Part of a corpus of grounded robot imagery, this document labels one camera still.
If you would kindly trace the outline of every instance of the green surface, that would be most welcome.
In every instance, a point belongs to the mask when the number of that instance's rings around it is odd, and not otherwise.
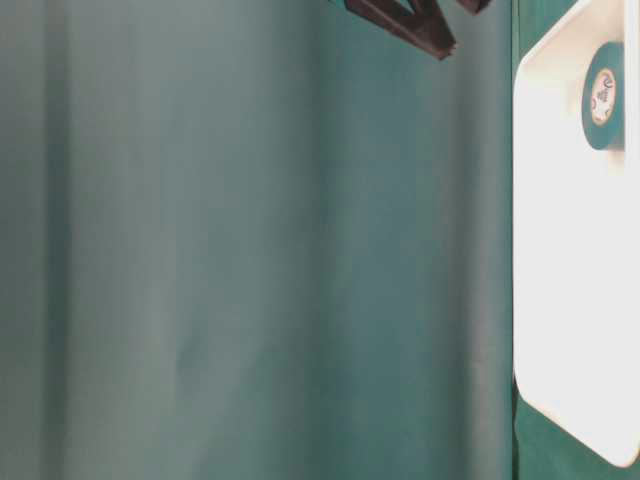
[[[520,59],[575,3],[573,0],[516,0],[514,59]],[[608,464],[546,417],[518,398],[515,411],[518,480],[640,479],[640,462],[628,469]]]
[[[511,477],[510,5],[0,2],[0,477]]]

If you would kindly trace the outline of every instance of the teal backdrop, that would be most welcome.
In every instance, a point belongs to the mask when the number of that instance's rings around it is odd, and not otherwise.
[[[507,480],[511,5],[0,2],[0,477]]]

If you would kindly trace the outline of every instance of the white tray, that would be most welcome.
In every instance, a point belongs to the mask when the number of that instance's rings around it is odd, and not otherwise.
[[[638,0],[579,1],[514,89],[514,368],[523,399],[593,451],[640,451]],[[596,50],[625,42],[625,152],[595,151],[581,98]]]

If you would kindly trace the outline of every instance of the tape label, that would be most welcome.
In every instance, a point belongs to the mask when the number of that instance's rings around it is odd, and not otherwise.
[[[596,125],[609,121],[616,104],[616,77],[611,70],[603,68],[593,82],[591,92],[591,118]]]

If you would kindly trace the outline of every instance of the tape roll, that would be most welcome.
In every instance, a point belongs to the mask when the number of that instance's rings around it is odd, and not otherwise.
[[[622,43],[605,43],[591,61],[582,92],[582,127],[596,150],[624,149]]]

